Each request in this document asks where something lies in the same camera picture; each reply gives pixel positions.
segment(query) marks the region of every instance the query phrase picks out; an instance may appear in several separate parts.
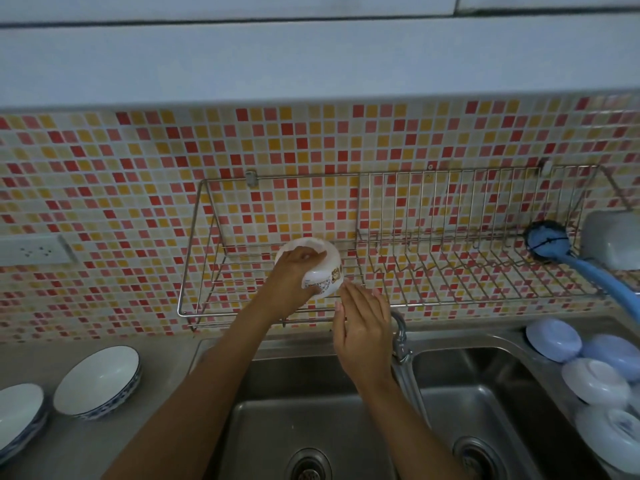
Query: sink drain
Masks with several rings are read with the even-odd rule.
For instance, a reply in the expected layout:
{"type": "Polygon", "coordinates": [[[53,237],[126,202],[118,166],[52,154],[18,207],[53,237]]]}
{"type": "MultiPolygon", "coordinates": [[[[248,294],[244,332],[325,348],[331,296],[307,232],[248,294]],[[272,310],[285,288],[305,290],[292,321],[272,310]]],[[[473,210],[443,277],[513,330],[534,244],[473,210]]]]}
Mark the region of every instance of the sink drain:
{"type": "Polygon", "coordinates": [[[463,436],[453,445],[453,455],[462,462],[472,480],[504,480],[507,471],[496,452],[484,441],[463,436]]]}
{"type": "Polygon", "coordinates": [[[289,460],[285,480],[332,480],[331,465],[324,453],[304,448],[289,460]]]}

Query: hand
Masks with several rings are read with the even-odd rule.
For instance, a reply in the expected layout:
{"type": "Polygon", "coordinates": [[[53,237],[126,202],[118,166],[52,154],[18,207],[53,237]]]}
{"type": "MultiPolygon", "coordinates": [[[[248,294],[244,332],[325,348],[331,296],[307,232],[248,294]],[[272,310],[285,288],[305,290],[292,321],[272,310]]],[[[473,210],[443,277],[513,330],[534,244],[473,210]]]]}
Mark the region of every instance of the hand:
{"type": "Polygon", "coordinates": [[[395,384],[391,375],[391,309],[373,293],[344,281],[333,317],[333,346],[360,395],[395,384]]]}
{"type": "Polygon", "coordinates": [[[304,246],[285,251],[249,306],[269,323],[288,317],[320,293],[317,286],[302,288],[302,279],[325,257],[326,251],[318,253],[304,246]]]}

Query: left hand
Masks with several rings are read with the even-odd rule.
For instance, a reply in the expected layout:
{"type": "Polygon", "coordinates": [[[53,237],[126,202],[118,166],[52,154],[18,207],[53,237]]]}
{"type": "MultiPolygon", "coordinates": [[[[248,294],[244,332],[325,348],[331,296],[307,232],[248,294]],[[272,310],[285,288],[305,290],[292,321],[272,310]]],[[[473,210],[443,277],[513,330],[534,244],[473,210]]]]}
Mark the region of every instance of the left hand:
{"type": "Polygon", "coordinates": [[[304,246],[285,251],[249,307],[260,316],[265,316],[270,324],[294,313],[309,298],[320,293],[317,286],[302,288],[302,279],[325,256],[326,251],[318,253],[313,248],[304,246]]]}

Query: right hand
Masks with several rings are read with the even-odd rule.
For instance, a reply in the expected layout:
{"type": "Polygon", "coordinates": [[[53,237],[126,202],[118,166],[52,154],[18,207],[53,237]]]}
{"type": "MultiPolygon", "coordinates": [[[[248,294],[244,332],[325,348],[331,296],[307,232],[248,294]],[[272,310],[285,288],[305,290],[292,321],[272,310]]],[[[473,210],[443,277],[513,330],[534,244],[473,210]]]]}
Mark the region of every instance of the right hand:
{"type": "Polygon", "coordinates": [[[344,281],[333,317],[333,346],[360,395],[395,384],[391,375],[391,309],[373,293],[344,281]]]}

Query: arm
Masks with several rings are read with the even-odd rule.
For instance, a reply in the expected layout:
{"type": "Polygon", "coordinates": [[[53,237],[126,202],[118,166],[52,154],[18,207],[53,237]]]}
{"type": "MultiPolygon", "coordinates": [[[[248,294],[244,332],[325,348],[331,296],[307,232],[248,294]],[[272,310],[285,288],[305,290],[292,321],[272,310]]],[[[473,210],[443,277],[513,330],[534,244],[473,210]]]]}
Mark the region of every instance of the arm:
{"type": "Polygon", "coordinates": [[[347,281],[340,298],[342,304],[337,304],[333,318],[336,353],[385,437],[400,476],[404,480],[466,479],[462,467],[393,379],[391,315],[386,300],[377,290],[372,294],[347,281]]]}
{"type": "Polygon", "coordinates": [[[325,255],[302,247],[283,254],[251,303],[133,437],[103,479],[202,478],[260,342],[272,323],[291,315],[317,292],[300,284],[325,255]]]}

